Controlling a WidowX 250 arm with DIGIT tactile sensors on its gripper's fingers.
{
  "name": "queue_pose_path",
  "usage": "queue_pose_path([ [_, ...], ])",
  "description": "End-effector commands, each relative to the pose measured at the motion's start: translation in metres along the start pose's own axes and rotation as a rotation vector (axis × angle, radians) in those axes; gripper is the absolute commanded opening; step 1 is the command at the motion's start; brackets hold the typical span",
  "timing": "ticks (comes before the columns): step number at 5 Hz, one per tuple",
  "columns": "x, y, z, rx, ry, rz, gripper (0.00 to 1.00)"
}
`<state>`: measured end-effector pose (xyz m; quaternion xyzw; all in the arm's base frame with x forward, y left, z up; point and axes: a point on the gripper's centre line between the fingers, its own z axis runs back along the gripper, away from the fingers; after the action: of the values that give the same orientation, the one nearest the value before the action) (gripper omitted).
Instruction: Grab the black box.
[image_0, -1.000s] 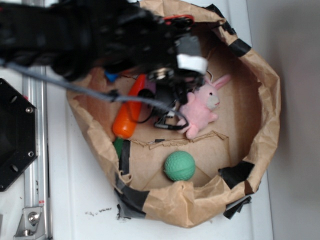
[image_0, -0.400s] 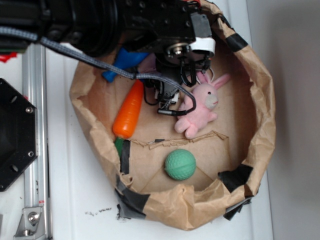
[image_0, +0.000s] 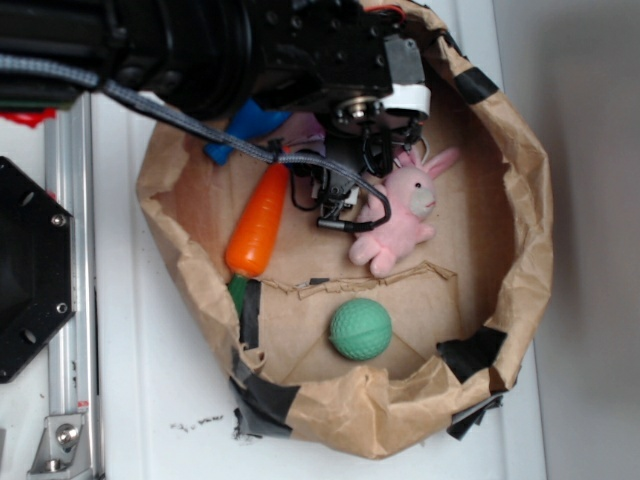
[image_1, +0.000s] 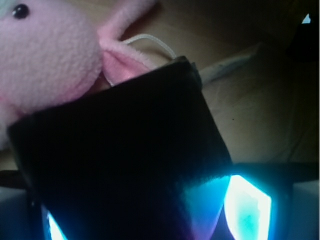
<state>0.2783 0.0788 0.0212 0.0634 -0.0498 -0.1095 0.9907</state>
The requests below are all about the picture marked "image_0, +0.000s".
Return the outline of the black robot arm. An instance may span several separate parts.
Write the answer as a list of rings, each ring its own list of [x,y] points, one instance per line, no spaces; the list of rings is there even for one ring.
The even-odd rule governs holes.
[[[200,120],[246,101],[311,112],[360,136],[429,114],[420,54],[396,5],[357,1],[5,1],[1,53],[148,91]]]

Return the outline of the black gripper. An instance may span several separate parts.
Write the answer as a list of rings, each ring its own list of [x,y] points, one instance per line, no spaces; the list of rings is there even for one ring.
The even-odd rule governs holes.
[[[410,138],[429,116],[431,92],[417,43],[397,5],[358,1],[252,1],[265,110],[309,112],[341,136],[388,131]]]

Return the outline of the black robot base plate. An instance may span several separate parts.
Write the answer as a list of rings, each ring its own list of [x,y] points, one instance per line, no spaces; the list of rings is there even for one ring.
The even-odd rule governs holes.
[[[1,158],[1,382],[13,381],[74,314],[73,216]]]

